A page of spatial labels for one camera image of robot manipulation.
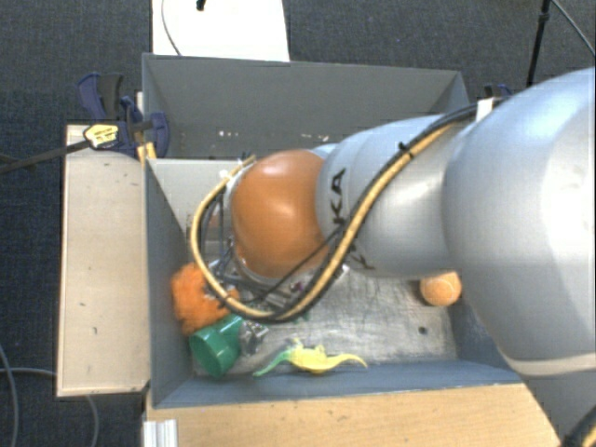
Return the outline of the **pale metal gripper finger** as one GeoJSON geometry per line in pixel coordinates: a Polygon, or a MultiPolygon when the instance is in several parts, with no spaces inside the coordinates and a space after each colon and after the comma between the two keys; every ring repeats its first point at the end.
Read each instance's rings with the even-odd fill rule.
{"type": "Polygon", "coordinates": [[[257,354],[268,333],[269,329],[265,325],[252,320],[243,320],[240,323],[237,335],[240,353],[243,356],[257,354]]]}

